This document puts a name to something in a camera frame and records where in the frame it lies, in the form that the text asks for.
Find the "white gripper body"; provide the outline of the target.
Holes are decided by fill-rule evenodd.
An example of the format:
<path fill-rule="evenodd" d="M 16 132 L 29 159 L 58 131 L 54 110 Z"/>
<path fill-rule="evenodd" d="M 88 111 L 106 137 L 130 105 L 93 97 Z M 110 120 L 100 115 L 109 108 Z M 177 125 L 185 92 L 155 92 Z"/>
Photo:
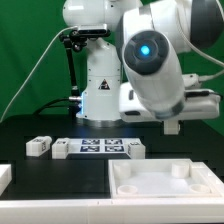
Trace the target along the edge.
<path fill-rule="evenodd" d="M 184 109 L 171 120 L 214 119 L 219 116 L 221 97 L 210 89 L 187 90 L 187 93 L 209 93 L 206 96 L 188 97 Z M 125 122 L 160 122 L 154 114 L 145 109 L 137 98 L 132 86 L 124 83 L 120 87 L 119 112 Z"/>

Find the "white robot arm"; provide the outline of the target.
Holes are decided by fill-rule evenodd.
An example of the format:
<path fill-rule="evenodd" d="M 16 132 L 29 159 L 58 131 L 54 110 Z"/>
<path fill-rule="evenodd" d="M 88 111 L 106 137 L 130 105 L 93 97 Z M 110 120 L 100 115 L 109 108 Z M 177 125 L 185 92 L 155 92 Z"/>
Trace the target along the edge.
<path fill-rule="evenodd" d="M 66 0 L 75 51 L 87 51 L 84 121 L 213 119 L 221 97 L 183 74 L 179 53 L 212 46 L 224 30 L 219 0 Z"/>

